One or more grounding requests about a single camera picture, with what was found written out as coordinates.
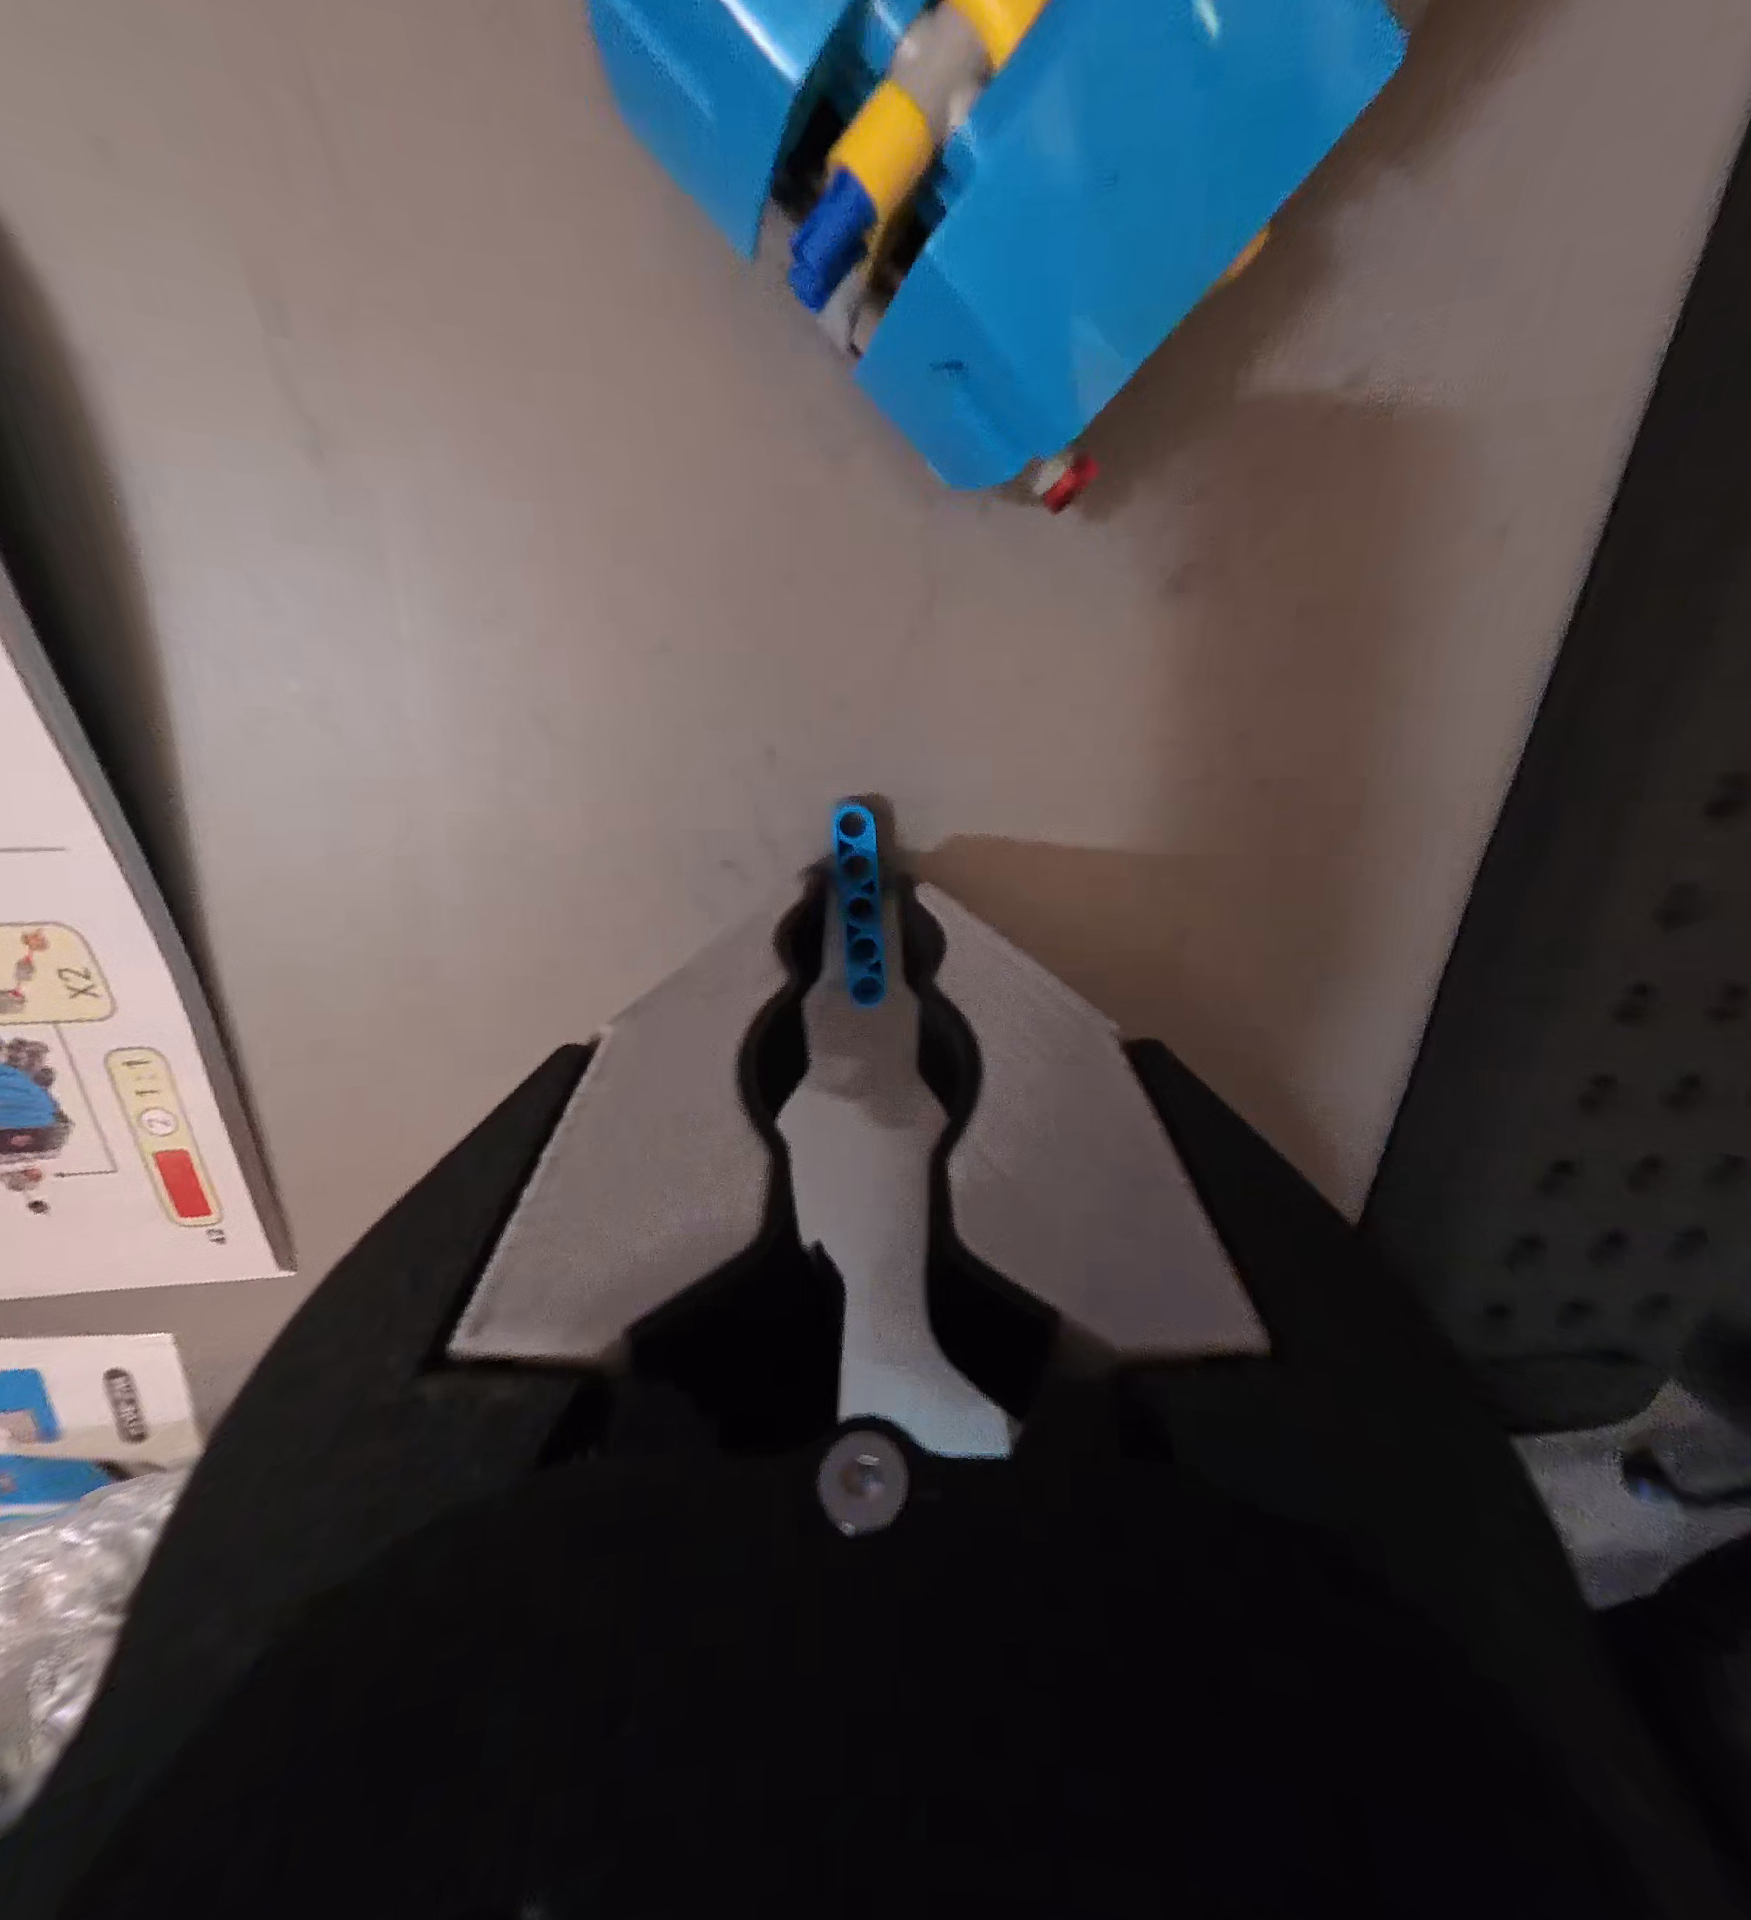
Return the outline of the black perforated panel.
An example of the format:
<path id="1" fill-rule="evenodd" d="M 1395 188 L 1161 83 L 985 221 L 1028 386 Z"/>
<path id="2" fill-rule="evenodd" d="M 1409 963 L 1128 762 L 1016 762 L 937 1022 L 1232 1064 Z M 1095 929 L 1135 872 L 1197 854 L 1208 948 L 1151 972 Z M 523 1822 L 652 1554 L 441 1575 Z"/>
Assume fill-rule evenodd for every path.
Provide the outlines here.
<path id="1" fill-rule="evenodd" d="M 1503 1427 L 1631 1419 L 1751 1263 L 1751 115 L 1364 1213 Z"/>

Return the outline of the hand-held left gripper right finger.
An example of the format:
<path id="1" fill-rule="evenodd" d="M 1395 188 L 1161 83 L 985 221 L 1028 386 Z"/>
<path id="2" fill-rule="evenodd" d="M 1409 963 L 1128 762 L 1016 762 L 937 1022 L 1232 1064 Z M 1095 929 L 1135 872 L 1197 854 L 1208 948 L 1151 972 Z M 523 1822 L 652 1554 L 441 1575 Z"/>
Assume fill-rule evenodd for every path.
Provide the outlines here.
<path id="1" fill-rule="evenodd" d="M 939 1121 L 904 1433 L 1007 1455 L 1055 1379 L 1270 1357 L 1120 1024 L 934 883 L 895 929 Z"/>

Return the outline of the clear plastic bag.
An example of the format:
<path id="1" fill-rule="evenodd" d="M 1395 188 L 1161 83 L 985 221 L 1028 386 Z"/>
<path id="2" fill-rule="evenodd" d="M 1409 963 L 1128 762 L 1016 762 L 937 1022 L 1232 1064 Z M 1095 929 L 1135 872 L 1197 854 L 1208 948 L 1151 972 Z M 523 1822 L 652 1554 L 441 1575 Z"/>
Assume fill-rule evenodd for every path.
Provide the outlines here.
<path id="1" fill-rule="evenodd" d="M 81 1730 L 189 1469 L 0 1521 L 0 1835 Z"/>

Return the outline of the blue five-hole beam brick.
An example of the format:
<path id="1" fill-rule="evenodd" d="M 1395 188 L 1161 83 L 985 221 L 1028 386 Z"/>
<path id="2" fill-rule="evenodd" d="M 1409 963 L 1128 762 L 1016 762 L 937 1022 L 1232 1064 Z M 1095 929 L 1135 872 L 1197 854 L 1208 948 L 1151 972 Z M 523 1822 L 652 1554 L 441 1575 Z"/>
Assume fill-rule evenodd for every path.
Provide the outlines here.
<path id="1" fill-rule="evenodd" d="M 888 998 L 883 858 L 874 806 L 842 799 L 833 809 L 831 840 L 843 988 L 854 1007 L 872 1011 Z"/>

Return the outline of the instruction booklet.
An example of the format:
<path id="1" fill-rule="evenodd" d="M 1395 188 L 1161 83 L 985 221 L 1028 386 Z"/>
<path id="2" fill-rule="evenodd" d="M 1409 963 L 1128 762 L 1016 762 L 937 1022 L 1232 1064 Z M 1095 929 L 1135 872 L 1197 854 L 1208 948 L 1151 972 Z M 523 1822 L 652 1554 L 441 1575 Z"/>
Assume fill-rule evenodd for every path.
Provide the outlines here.
<path id="1" fill-rule="evenodd" d="M 0 1302 L 291 1269 L 208 996 L 0 563 Z"/>

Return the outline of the blue toy brick car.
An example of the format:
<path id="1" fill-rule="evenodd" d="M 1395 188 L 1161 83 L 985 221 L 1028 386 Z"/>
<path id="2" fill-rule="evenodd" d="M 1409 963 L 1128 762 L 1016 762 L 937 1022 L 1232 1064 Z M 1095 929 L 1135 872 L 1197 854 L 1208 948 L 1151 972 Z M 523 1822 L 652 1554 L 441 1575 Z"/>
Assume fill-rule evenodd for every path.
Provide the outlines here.
<path id="1" fill-rule="evenodd" d="M 941 482 L 1062 513 L 1397 76 L 1407 4 L 598 3 L 633 136 Z"/>

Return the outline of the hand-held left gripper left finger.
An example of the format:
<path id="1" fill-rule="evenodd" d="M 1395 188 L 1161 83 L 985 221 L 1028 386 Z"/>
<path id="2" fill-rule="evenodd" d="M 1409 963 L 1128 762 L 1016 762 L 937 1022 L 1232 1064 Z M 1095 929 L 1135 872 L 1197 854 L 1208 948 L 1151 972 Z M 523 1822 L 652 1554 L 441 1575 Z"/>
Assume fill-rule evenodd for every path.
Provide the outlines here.
<path id="1" fill-rule="evenodd" d="M 814 1066 L 830 885 L 753 908 L 616 1014 L 450 1335 L 458 1362 L 599 1362 L 758 1252 L 793 1205 L 780 1114 Z"/>

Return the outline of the blue sticker sheet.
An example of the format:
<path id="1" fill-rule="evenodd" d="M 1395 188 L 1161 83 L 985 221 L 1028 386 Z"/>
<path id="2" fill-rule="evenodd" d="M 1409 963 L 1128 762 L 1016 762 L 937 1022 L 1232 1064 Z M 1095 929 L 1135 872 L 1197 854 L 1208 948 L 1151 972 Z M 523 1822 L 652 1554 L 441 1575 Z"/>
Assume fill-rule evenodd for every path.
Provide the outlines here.
<path id="1" fill-rule="evenodd" d="M 171 1335 L 0 1338 L 0 1522 L 188 1469 L 202 1446 Z"/>

